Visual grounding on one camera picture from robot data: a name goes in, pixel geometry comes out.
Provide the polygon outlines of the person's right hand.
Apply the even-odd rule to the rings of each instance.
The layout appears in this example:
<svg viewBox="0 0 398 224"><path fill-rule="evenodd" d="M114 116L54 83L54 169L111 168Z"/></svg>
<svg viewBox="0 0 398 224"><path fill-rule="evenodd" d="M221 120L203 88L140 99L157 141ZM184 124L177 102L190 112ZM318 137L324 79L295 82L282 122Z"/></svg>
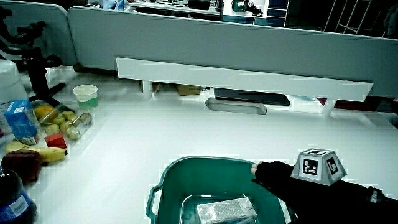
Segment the person's right hand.
<svg viewBox="0 0 398 224"><path fill-rule="evenodd" d="M297 223L389 222L378 190L339 180L331 186L291 177L293 167L260 162L251 167L255 182L284 201L297 215Z"/></svg>

